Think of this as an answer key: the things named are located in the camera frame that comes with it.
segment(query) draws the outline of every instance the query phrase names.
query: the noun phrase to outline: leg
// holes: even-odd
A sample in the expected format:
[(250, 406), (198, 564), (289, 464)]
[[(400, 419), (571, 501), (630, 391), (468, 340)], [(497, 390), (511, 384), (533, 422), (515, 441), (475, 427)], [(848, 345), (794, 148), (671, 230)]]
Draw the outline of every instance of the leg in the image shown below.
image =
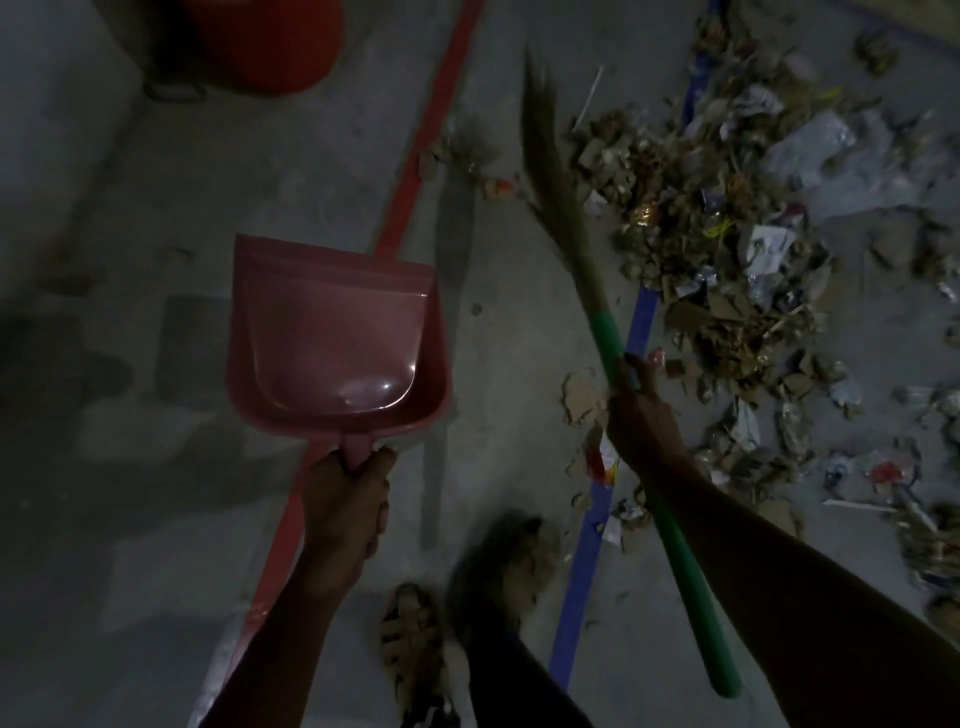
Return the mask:
[(454, 574), (450, 621), (467, 652), (480, 728), (590, 726), (517, 634), (553, 576), (558, 556), (559, 537), (542, 519), (511, 515)]
[(474, 631), (467, 659), (470, 697), (479, 728), (590, 728), (587, 717), (530, 654), (520, 637), (505, 626)]

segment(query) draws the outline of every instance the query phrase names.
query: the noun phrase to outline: hand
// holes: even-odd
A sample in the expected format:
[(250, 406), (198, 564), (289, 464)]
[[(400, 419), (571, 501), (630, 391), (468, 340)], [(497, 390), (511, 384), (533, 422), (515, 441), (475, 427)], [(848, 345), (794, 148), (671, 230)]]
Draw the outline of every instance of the hand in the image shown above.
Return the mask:
[[(639, 390), (634, 389), (632, 370), (639, 378)], [(620, 457), (641, 477), (651, 465), (687, 460), (673, 410), (657, 395), (653, 369), (631, 353), (617, 363), (607, 436)]]
[(360, 578), (364, 561), (376, 553), (387, 530), (387, 475), (395, 463), (396, 453), (383, 448), (355, 477), (344, 472), (337, 452), (314, 466), (303, 490), (300, 558), (314, 595), (343, 598)]

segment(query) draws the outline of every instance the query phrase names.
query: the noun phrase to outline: paper scrap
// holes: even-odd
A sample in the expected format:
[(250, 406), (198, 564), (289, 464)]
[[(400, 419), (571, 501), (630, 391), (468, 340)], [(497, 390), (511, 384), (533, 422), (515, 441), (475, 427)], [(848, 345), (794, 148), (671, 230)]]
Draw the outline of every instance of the paper scrap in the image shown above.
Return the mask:
[(754, 225), (740, 239), (740, 262), (747, 276), (769, 276), (783, 263), (797, 234), (789, 228)]

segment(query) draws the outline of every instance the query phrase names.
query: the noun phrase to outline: dustpan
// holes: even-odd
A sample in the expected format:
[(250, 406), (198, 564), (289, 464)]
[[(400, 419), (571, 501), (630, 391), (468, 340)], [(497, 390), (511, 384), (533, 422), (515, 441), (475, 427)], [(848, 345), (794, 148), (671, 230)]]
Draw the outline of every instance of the dustpan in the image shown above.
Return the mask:
[(428, 426), (450, 396), (430, 266), (237, 235), (227, 390), (252, 425), (339, 447)]

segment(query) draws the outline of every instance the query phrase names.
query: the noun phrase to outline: broom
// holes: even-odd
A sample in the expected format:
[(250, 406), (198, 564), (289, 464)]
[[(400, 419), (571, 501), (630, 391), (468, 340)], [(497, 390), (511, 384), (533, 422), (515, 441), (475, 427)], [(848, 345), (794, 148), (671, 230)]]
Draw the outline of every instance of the broom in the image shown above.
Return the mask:
[[(553, 81), (545, 71), (535, 69), (527, 53), (520, 133), (523, 165), (536, 197), (536, 203), (531, 208), (557, 244), (561, 258), (573, 277), (607, 380), (613, 386), (616, 382), (617, 359), (624, 351), (623, 341), (610, 312), (603, 280), (590, 253), (582, 208), (577, 204), (557, 149), (554, 133), (556, 106), (557, 93)], [(740, 692), (740, 678), (713, 610), (700, 567), (677, 522), (656, 493), (647, 494), (647, 503), (677, 580), (710, 683), (719, 695), (735, 697)]]

